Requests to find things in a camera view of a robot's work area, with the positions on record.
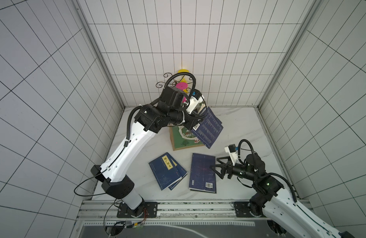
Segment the blue book with text grid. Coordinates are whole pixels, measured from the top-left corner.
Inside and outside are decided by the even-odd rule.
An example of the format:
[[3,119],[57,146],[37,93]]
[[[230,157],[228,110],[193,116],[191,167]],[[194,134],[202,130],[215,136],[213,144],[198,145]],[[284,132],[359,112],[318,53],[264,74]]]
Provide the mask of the blue book with text grid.
[[193,127],[191,132],[210,149],[223,130],[222,122],[214,115],[210,107],[203,112],[204,120]]

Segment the burlap Christmas canvas bag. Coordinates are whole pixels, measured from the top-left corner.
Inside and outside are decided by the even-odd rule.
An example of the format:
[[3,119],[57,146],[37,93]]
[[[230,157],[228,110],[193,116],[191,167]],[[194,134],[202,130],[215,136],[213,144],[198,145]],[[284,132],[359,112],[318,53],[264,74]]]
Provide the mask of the burlap Christmas canvas bag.
[[[193,111],[192,117],[200,114],[202,110],[205,110],[206,106],[201,104],[198,109]],[[169,125],[170,140],[174,151],[200,147],[204,144],[191,132],[187,130],[183,125]]]

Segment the blue book with label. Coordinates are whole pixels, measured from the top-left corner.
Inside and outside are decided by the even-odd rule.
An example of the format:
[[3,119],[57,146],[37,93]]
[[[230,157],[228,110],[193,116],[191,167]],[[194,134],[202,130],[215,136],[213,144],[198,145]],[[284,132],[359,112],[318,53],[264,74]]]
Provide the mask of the blue book with label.
[[164,190],[182,179],[182,175],[169,153],[150,161],[149,166],[161,190]]

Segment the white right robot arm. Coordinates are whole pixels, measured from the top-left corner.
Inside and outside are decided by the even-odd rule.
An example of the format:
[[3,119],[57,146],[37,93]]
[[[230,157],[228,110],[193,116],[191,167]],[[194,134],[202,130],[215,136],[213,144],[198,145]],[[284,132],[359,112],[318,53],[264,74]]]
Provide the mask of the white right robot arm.
[[298,201],[291,183],[282,175],[268,173],[265,163],[252,144],[242,139],[238,145],[225,148],[226,157],[217,158],[210,166],[219,177],[247,179],[256,194],[249,200],[248,209],[253,217],[265,216],[296,238],[351,238],[348,231],[340,232],[312,213]]

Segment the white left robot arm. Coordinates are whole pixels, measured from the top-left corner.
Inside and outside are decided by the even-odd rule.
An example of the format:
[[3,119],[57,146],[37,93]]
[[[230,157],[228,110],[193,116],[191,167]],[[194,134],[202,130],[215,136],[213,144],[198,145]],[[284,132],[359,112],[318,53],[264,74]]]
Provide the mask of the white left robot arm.
[[156,100],[132,109],[122,143],[104,163],[91,168],[92,177],[102,183],[105,194],[121,200],[133,217],[146,215],[146,207],[126,172],[162,128],[183,126],[190,131],[204,121],[206,115],[200,104],[205,100],[195,87],[196,78],[192,73],[180,71],[171,75]]

